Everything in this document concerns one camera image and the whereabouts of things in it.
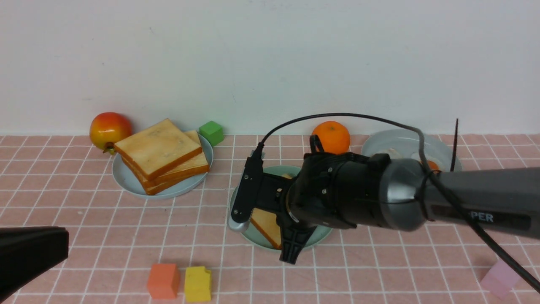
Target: orange cube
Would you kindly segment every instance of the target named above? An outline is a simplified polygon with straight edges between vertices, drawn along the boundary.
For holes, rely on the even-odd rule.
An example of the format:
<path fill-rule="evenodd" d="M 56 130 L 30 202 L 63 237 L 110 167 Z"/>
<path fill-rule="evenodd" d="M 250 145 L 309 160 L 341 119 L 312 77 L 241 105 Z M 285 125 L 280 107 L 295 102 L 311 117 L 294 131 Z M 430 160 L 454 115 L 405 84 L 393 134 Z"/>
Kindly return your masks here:
<path fill-rule="evenodd" d="M 176 299 L 180 286 L 180 272 L 176 264 L 154 264 L 146 288 L 153 299 Z"/>

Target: orange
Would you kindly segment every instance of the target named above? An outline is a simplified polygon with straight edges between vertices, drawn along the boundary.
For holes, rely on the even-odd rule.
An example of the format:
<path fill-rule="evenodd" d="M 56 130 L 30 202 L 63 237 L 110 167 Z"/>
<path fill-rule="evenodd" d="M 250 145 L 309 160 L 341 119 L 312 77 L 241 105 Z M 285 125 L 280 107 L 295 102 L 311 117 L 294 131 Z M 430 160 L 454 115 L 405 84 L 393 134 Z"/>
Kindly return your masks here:
<path fill-rule="evenodd" d="M 431 168 L 431 170 L 439 170 L 438 165 L 434 161 L 428 160 L 428 166 L 429 166 L 429 168 Z"/>
<path fill-rule="evenodd" d="M 325 152 L 342 154 L 349 151 L 349 130 L 339 122 L 327 121 L 319 124 L 312 135 L 317 134 Z"/>

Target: green cube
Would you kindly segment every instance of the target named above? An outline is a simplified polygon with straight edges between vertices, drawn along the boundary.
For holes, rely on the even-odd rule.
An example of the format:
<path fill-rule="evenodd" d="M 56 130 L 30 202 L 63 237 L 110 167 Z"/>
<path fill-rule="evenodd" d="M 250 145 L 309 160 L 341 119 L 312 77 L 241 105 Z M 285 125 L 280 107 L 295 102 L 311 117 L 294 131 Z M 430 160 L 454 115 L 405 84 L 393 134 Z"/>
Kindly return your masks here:
<path fill-rule="evenodd" d="M 200 127 L 199 133 L 206 138 L 213 147 L 225 139 L 223 128 L 213 121 L 209 121 Z"/>

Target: black object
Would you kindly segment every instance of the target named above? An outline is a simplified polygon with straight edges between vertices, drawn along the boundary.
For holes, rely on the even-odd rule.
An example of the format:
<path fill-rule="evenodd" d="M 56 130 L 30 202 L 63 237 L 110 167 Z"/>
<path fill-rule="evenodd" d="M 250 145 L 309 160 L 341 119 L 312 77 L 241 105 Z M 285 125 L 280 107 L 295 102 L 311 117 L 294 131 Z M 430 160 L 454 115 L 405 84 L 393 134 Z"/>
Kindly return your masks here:
<path fill-rule="evenodd" d="M 69 233 L 62 227 L 0 229 L 0 303 L 68 258 Z"/>
<path fill-rule="evenodd" d="M 452 162 L 450 163 L 450 172 L 454 172 L 454 166 L 456 165 L 456 155 L 457 155 L 457 126 L 459 125 L 460 120 L 456 119 L 456 128 L 454 129 L 454 145 L 452 146 Z"/>
<path fill-rule="evenodd" d="M 262 149 L 270 135 L 295 122 L 330 116 L 367 118 L 416 132 L 421 163 L 410 158 L 390 161 L 386 154 L 365 157 L 353 153 L 324 153 L 323 147 L 317 147 L 316 138 L 312 137 L 312 153 L 304 156 L 304 164 L 295 179 L 283 180 L 278 188 L 266 182 L 270 179 L 252 181 L 252 175 L 263 174 Z M 454 142 L 456 139 L 457 121 Z M 276 196 L 281 198 L 277 215 L 282 229 L 281 223 L 291 220 L 307 227 L 323 225 L 349 229 L 365 224 L 402 231 L 418 229 L 427 220 L 468 224 L 504 262 L 540 293 L 540 282 L 484 230 L 540 239 L 540 168 L 435 174 L 429 168 L 423 148 L 424 135 L 419 129 L 369 115 L 318 114 L 283 123 L 271 130 L 247 159 L 229 227 L 238 232 L 247 229 L 253 208 L 260 208 L 261 201 L 269 201 Z M 287 214 L 283 211 L 283 197 Z M 486 223 L 479 214 L 493 221 Z"/>

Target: toy fruit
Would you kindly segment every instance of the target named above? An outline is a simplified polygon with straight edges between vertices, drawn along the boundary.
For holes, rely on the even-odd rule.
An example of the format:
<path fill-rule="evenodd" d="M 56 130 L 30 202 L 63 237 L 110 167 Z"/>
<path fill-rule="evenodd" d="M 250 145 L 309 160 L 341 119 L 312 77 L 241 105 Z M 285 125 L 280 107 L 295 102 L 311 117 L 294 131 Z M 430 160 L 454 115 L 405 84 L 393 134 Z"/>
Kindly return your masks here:
<path fill-rule="evenodd" d="M 429 165 L 429 168 L 431 168 L 431 170 L 440 170 L 439 166 L 434 161 L 428 160 L 428 165 Z"/>
<path fill-rule="evenodd" d="M 90 140 L 100 150 L 115 153 L 114 144 L 132 134 L 131 123 L 121 114 L 114 112 L 101 113 L 90 125 Z"/>
<path fill-rule="evenodd" d="M 325 152 L 342 154 L 349 150 L 349 130 L 339 122 L 323 122 L 313 130 L 312 135 L 319 137 Z"/>

